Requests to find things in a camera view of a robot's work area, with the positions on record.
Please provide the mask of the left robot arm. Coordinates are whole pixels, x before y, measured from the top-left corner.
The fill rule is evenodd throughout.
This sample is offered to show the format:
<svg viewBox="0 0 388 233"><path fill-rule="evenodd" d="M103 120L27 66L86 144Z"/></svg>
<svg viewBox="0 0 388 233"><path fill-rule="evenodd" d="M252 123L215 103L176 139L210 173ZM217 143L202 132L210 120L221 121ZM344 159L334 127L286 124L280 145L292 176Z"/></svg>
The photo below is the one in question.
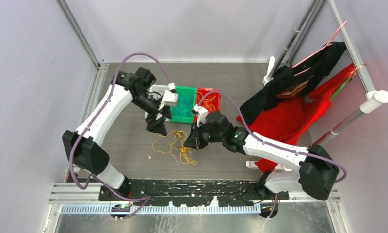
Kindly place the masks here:
<svg viewBox="0 0 388 233"><path fill-rule="evenodd" d="M111 194L117 200L129 196L129 180L110 163L110 157L101 145L108 129L130 103L147 113L148 131L167 135L165 121L172 118L170 108L178 103L178 94L175 85L170 83L163 94L155 97L149 91L155 81L151 71L142 67L135 73L118 72L91 115L75 131L67 130L62 137L70 172L74 173L74 166L90 172L98 181L111 187Z"/></svg>

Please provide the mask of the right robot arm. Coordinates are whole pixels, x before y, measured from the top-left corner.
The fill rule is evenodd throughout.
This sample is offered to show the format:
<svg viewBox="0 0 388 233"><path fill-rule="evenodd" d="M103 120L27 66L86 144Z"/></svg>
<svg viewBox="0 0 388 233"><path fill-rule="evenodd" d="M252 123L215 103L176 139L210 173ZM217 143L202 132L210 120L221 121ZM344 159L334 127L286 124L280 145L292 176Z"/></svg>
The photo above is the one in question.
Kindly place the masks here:
<svg viewBox="0 0 388 233"><path fill-rule="evenodd" d="M200 117L191 126L184 146L202 149L209 143L221 143L233 153L256 156L288 168L288 171L264 172L258 194L270 199L280 192L304 191L317 200L328 200L337 181L339 166L321 145L299 147L249 132L246 127L233 126L220 112Z"/></svg>

